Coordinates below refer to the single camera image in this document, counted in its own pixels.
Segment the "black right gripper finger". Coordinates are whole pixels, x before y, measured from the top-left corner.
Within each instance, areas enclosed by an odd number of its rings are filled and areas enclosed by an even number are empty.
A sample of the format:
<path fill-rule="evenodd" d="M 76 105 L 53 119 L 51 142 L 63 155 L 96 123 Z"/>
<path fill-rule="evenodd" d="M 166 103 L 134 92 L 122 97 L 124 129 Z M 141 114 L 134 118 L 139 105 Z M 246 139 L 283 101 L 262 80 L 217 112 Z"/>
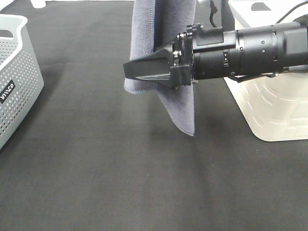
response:
<path fill-rule="evenodd" d="M 168 88 L 178 85 L 177 79 L 171 74 L 172 66 L 171 47 L 162 47 L 151 54 L 129 60 L 123 64 L 126 78 L 148 81 Z"/>

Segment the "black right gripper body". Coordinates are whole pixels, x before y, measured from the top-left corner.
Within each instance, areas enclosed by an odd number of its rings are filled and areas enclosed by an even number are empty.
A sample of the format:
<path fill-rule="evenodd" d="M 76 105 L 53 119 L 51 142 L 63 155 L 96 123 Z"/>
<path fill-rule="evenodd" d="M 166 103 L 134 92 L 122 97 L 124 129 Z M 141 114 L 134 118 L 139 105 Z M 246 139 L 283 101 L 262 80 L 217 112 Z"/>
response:
<path fill-rule="evenodd" d="M 172 41 L 172 88 L 194 80 L 235 77 L 240 74 L 240 45 L 237 30 L 222 27 L 202 29 L 188 26 Z"/>

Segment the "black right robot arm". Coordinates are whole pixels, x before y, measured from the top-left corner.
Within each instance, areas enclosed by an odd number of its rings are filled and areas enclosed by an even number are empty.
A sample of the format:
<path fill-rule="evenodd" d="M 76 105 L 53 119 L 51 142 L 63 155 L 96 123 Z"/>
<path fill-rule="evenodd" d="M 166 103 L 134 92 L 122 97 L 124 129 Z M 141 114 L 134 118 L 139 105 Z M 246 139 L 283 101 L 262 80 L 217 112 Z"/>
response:
<path fill-rule="evenodd" d="M 176 88 L 227 77 L 243 82 L 275 77 L 308 63 L 308 27 L 290 22 L 224 31 L 187 27 L 155 52 L 124 64 L 125 77 Z"/>

